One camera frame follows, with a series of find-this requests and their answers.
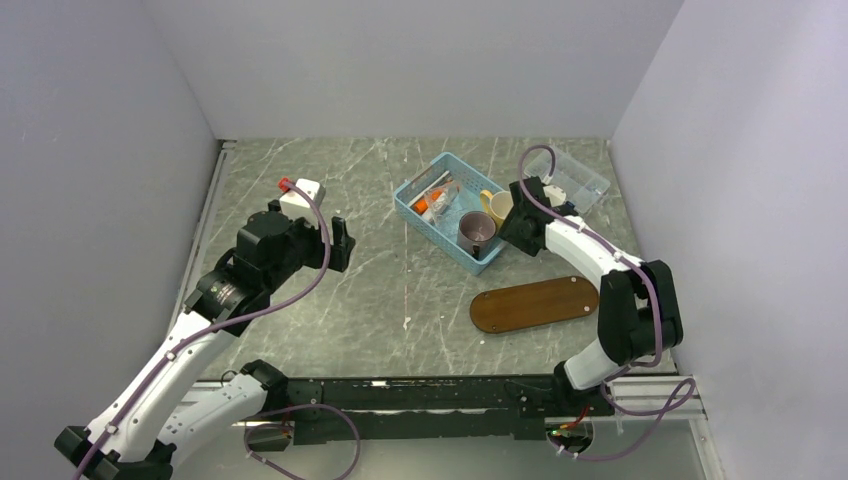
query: yellow mug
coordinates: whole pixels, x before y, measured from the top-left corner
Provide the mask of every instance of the yellow mug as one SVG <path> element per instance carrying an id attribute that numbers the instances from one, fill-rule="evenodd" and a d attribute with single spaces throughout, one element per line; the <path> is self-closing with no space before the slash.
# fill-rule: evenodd
<path id="1" fill-rule="evenodd" d="M 480 192 L 480 203 L 483 204 L 483 211 L 486 215 L 492 217 L 498 229 L 503 225 L 509 211 L 512 210 L 512 194 L 507 191 L 492 193 L 488 190 Z"/>

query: clear plastic container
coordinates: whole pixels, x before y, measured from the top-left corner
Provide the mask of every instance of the clear plastic container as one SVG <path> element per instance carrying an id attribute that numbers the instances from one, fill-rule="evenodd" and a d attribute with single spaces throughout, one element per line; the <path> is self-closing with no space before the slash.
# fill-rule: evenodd
<path id="1" fill-rule="evenodd" d="M 528 177 L 539 177 L 543 183 L 561 188 L 565 192 L 566 201 L 574 204 L 577 213 L 585 215 L 604 197 L 609 189 L 610 181 L 578 162 L 571 155 L 556 147 L 551 148 L 557 156 L 553 177 L 548 177 L 551 169 L 551 154 L 541 149 L 538 155 L 524 165 L 524 174 Z"/>

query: white wall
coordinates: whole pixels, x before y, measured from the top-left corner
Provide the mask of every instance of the white wall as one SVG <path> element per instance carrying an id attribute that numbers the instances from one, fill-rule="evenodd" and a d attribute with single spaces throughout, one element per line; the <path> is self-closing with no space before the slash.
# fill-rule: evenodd
<path id="1" fill-rule="evenodd" d="M 846 478 L 848 5 L 687 0 L 613 137 L 730 478 Z"/>
<path id="2" fill-rule="evenodd" d="M 53 449 L 162 339 L 216 158 L 138 1 L 0 7 L 0 477 Z"/>
<path id="3" fill-rule="evenodd" d="M 609 137 L 682 0 L 145 0 L 219 138 Z"/>

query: mug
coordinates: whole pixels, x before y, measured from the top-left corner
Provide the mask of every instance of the mug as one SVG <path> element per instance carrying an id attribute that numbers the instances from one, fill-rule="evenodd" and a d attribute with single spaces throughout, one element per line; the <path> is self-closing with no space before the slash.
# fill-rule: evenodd
<path id="1" fill-rule="evenodd" d="M 492 217 L 495 225 L 500 229 L 509 211 L 512 210 L 512 194 L 505 190 L 494 194 L 483 190 L 480 192 L 480 203 L 483 204 L 483 211 Z"/>
<path id="2" fill-rule="evenodd" d="M 495 238 L 497 226 L 494 219 L 483 212 L 468 212 L 459 220 L 456 244 L 475 260 Z"/>

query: gray mug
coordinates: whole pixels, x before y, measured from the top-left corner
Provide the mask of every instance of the gray mug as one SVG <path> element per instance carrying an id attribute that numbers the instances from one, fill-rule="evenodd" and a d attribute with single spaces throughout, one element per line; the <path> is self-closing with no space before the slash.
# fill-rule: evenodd
<path id="1" fill-rule="evenodd" d="M 483 212 L 468 212 L 459 221 L 456 244 L 475 260 L 495 238 L 497 226 L 492 217 Z"/>

